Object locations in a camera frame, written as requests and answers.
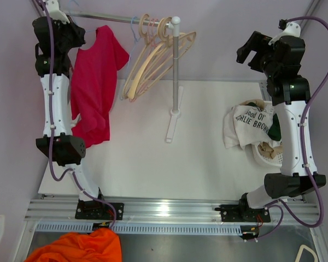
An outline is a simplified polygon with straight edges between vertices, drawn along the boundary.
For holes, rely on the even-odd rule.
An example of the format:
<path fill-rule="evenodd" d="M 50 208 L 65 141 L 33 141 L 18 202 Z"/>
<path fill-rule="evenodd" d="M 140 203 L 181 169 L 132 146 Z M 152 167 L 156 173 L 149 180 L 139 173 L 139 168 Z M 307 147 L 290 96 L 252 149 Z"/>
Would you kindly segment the red t shirt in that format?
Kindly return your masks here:
<path fill-rule="evenodd" d="M 77 52 L 71 80 L 71 112 L 73 119 L 79 116 L 80 120 L 72 133 L 82 138 L 87 148 L 110 140 L 109 112 L 117 74 L 129 57 L 108 26 L 97 28 L 94 44 Z"/>

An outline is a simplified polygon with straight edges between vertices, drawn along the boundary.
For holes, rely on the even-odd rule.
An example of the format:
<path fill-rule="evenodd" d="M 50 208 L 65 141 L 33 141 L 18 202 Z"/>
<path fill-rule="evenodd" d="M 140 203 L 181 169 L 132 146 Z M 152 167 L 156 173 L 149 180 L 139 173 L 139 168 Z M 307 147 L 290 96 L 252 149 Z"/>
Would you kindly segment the blue wire hanger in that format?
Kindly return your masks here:
<path fill-rule="evenodd" d="M 81 7 L 80 7 L 80 4 L 78 3 L 77 0 L 68 0 L 68 3 L 67 3 L 67 9 L 69 11 L 73 10 L 74 6 L 76 6 L 76 9 L 78 11 L 81 10 Z M 93 28 L 93 29 L 86 29 L 85 30 L 85 33 L 91 33 L 91 32 L 94 32 L 96 30 L 96 28 Z"/>
<path fill-rule="evenodd" d="M 135 48 L 137 46 L 137 43 L 139 42 L 139 38 L 137 38 L 137 35 L 136 35 L 136 33 L 134 31 L 134 28 L 133 28 L 133 25 L 134 25 L 134 21 L 135 20 L 139 20 L 139 18 L 137 16 L 134 16 L 131 19 L 131 22 L 130 22 L 130 29 L 131 29 L 131 32 L 133 34 L 133 46 L 132 46 L 132 49 L 131 49 L 131 51 L 129 53 L 129 58 L 128 58 L 128 61 L 127 61 L 126 66 L 125 66 L 125 80 L 128 77 L 128 69 L 129 69 L 129 66 L 130 66 L 130 61 L 131 61 L 131 58 L 132 58 L 132 53 L 135 50 Z"/>

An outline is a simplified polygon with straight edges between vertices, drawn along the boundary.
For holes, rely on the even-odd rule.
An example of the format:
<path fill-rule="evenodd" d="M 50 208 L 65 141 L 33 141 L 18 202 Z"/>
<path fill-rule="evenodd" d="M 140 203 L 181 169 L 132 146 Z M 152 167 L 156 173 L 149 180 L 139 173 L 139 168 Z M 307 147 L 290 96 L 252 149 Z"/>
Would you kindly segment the green white raglan shirt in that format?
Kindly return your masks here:
<path fill-rule="evenodd" d="M 235 105 L 223 120 L 222 138 L 226 149 L 263 142 L 271 147 L 281 144 L 282 136 L 278 116 L 270 102 L 247 100 Z"/>

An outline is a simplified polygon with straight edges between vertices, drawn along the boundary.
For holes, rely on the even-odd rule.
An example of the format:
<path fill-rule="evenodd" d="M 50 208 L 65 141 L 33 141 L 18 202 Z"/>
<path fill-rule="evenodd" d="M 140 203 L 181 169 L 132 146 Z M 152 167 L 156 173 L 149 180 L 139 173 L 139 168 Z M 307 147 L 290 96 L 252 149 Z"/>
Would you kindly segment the beige wooden hanger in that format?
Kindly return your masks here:
<path fill-rule="evenodd" d="M 157 46 L 157 22 L 159 22 L 158 19 L 151 18 L 149 14 L 144 14 L 139 19 L 138 24 L 138 38 L 139 42 L 141 40 L 144 41 L 144 46 L 137 56 L 136 60 L 133 58 L 133 53 L 135 52 L 139 42 L 137 43 L 137 46 L 132 53 L 132 58 L 130 61 L 130 66 L 128 69 L 128 77 L 125 80 L 125 82 L 122 85 L 122 91 L 120 93 L 120 99 L 129 99 L 133 100 L 133 98 L 129 97 L 129 92 L 131 89 L 131 84 L 134 82 L 136 74 L 139 72 L 140 67 L 145 62 L 146 58 L 151 54 L 153 49 Z"/>

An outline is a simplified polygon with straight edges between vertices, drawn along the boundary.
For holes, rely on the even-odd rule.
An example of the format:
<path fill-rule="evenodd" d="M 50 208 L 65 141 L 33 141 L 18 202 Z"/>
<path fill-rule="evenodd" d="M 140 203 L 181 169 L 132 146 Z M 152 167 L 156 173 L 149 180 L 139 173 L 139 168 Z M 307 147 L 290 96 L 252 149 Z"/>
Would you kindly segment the beige t shirt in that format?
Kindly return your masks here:
<path fill-rule="evenodd" d="M 247 100 L 241 103 L 241 105 L 256 107 L 259 111 L 266 114 L 267 120 L 269 120 L 270 116 L 272 116 L 272 124 L 269 127 L 268 131 L 266 132 L 267 136 L 269 137 L 269 140 L 261 141 L 257 147 L 258 147 L 258 152 L 262 156 L 268 159 L 274 159 L 278 154 L 283 152 L 283 147 L 282 147 L 280 124 L 279 124 L 278 116 L 274 112 L 274 107 L 272 105 L 272 102 L 264 101 L 261 99 L 253 99 L 253 100 Z"/>

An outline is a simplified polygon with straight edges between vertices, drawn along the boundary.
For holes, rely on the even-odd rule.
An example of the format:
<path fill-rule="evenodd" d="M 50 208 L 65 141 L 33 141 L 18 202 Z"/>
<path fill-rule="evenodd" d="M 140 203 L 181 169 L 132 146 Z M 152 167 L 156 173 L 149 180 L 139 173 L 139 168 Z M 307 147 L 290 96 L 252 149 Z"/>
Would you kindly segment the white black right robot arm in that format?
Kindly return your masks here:
<path fill-rule="evenodd" d="M 271 37 L 253 32 L 237 50 L 237 62 L 244 63 L 251 51 L 255 56 L 249 67 L 267 77 L 267 92 L 279 119 L 283 162 L 279 173 L 266 174 L 263 185 L 241 196 L 236 210 L 244 221 L 252 221 L 264 208 L 287 197 L 319 194 L 326 184 L 325 175 L 317 172 L 311 150 L 308 109 L 311 93 L 308 80 L 298 72 L 306 45 L 304 40 L 284 35 Z"/>

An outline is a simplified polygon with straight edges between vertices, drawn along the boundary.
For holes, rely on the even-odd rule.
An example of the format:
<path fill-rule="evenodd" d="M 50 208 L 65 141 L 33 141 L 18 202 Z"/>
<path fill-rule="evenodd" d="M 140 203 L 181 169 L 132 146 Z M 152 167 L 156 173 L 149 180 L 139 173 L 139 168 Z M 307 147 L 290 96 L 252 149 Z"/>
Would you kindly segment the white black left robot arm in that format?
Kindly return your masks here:
<path fill-rule="evenodd" d="M 83 166 L 84 140 L 72 134 L 68 112 L 70 49 L 85 43 L 85 30 L 73 22 L 40 17 L 32 23 L 38 39 L 35 68 L 43 88 L 45 124 L 37 148 L 49 159 L 49 169 L 56 182 L 70 174 L 80 190 L 77 213 L 88 212 L 93 218 L 106 215 L 102 192 Z"/>

